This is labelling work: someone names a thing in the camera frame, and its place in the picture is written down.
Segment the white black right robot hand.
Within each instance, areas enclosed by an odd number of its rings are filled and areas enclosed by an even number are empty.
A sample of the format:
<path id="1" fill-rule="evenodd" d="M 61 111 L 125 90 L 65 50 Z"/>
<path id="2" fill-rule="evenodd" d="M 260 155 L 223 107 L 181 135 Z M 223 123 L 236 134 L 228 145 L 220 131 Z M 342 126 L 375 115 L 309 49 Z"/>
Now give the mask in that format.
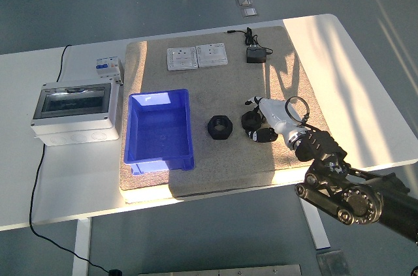
<path id="1" fill-rule="evenodd" d="M 290 150 L 296 150 L 308 129 L 305 124 L 310 116 L 310 109 L 306 107 L 306 114 L 300 117 L 291 105 L 291 100 L 276 100 L 264 97 L 252 97 L 245 105 L 254 105 L 252 111 L 241 117 L 242 128 L 255 142 L 273 142 L 282 136 L 285 145 Z"/>

